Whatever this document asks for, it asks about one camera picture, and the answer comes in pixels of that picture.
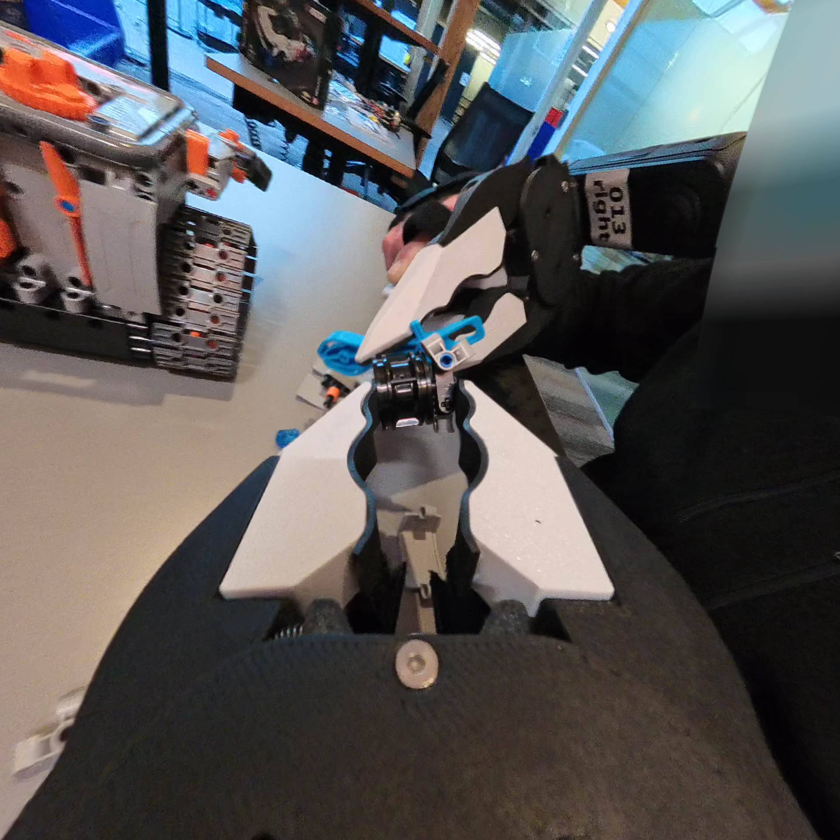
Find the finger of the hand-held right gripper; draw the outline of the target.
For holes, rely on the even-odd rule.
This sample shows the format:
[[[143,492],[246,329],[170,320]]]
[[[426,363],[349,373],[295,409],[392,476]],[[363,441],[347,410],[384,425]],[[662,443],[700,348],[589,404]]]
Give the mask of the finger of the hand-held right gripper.
[[[462,287],[444,306],[444,314],[456,321],[478,317],[485,332],[469,345],[471,355],[449,370],[455,374],[524,349],[552,321],[554,307],[509,287]]]
[[[376,313],[356,362],[370,361],[408,339],[412,322],[447,308],[469,277],[498,273],[506,235],[500,210],[494,207],[450,244],[422,248]]]

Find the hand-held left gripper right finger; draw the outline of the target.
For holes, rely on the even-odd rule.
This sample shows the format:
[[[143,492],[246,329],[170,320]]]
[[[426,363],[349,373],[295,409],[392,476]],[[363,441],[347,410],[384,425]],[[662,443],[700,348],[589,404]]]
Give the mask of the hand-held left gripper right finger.
[[[559,456],[478,385],[456,393],[458,466],[467,488],[454,543],[454,592],[490,606],[607,602],[614,584]]]

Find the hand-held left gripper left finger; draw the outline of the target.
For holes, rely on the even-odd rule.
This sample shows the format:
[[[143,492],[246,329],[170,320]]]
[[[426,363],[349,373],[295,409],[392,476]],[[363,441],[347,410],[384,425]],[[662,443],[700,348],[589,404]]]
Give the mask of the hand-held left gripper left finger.
[[[227,600],[286,597],[347,605],[359,590],[351,553],[367,522],[351,445],[368,422],[359,385],[286,446],[220,584]]]

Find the blue toy wrench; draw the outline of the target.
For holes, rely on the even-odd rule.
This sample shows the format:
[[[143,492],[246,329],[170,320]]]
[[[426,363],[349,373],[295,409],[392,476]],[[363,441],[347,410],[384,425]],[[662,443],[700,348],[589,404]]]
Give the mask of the blue toy wrench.
[[[460,318],[457,320],[447,319],[442,327],[436,327],[431,331],[424,329],[420,321],[411,324],[412,337],[396,345],[394,349],[384,350],[378,355],[388,355],[400,352],[419,352],[423,354],[422,340],[428,339],[434,333],[439,335],[444,342],[447,352],[453,353],[454,347],[461,339],[465,339],[468,345],[476,344],[486,337],[486,330],[482,319],[478,316]],[[331,332],[317,348],[317,356],[328,369],[345,375],[361,375],[369,371],[373,365],[372,360],[358,362],[356,354],[360,350],[364,336],[361,333],[339,330]]]

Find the grey toy wheel frame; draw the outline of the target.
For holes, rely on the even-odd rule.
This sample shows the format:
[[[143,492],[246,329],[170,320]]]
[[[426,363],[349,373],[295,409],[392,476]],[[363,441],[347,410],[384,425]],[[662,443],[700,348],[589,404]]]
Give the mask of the grey toy wheel frame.
[[[466,336],[435,332],[372,360],[373,387],[383,429],[433,426],[455,430],[455,372],[474,354]]]

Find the person's right forearm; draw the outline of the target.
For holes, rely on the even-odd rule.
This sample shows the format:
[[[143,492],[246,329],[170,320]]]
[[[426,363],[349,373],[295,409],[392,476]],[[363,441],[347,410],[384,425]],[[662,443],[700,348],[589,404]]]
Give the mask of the person's right forearm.
[[[705,258],[599,274],[579,269],[563,282],[559,310],[525,353],[638,384],[658,363],[695,378],[712,267]]]

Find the person's right hand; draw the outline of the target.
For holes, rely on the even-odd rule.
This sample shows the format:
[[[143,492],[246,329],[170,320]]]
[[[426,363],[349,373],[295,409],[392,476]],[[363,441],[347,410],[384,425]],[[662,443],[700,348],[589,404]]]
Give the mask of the person's right hand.
[[[444,231],[458,198],[434,197],[396,216],[382,241],[388,285],[399,283],[417,254]]]

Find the black office chair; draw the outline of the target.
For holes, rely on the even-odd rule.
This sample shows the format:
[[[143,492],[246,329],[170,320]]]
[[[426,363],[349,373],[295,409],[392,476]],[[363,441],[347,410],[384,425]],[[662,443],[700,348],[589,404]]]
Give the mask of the black office chair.
[[[445,184],[465,173],[496,168],[516,146],[532,115],[484,82],[441,143],[430,182]]]

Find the small grey orange toy part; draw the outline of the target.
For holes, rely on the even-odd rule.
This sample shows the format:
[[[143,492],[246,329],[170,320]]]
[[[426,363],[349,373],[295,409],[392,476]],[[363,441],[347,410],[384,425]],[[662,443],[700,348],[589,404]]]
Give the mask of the small grey orange toy part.
[[[351,389],[333,375],[313,371],[300,383],[296,399],[319,411],[327,412],[341,403],[350,392]]]

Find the wooden office table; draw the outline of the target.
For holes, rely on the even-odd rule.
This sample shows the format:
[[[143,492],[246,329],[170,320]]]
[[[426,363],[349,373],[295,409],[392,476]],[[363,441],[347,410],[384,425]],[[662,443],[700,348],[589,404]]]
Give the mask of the wooden office table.
[[[405,129],[394,138],[378,139],[355,128],[343,115],[327,114],[296,98],[239,54],[214,53],[205,56],[204,61],[207,69],[231,81],[235,89],[247,91],[279,111],[280,122],[292,121],[293,130],[301,136],[315,139],[326,149],[338,150],[341,161],[365,161],[390,173],[401,184],[407,183],[416,171],[413,136]]]

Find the black toy box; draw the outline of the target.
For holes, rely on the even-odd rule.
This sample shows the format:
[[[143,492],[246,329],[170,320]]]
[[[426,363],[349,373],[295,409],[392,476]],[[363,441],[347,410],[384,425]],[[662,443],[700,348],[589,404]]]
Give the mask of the black toy box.
[[[321,111],[342,31],[333,4],[244,1],[238,49],[250,65]]]

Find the grey orange tracked toy robot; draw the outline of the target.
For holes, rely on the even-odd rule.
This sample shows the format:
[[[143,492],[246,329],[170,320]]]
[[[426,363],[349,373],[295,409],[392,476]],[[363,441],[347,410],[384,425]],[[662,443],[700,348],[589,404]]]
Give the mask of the grey orange tracked toy robot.
[[[252,228],[189,206],[272,173],[183,100],[1,31],[3,343],[235,380]]]

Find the black metal pole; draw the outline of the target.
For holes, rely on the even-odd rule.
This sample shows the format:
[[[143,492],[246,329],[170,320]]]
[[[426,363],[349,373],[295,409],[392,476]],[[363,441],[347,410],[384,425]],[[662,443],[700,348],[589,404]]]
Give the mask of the black metal pole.
[[[146,1],[150,49],[150,75],[152,83],[164,90],[170,90],[168,58],[168,27],[166,1]]]

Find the blue plastic bin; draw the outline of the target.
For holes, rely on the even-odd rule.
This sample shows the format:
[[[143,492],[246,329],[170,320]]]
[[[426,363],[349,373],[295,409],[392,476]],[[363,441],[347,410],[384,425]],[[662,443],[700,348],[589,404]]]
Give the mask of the blue plastic bin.
[[[23,1],[28,29],[70,52],[113,67],[125,57],[113,1]]]

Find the wooden support post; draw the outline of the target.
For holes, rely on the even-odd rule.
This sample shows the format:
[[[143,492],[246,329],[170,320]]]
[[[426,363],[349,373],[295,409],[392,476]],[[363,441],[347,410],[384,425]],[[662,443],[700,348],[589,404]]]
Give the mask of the wooden support post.
[[[434,130],[479,6],[480,1],[453,1],[450,4],[443,42],[438,51],[438,64],[444,62],[446,72],[416,118],[417,124],[428,132]]]

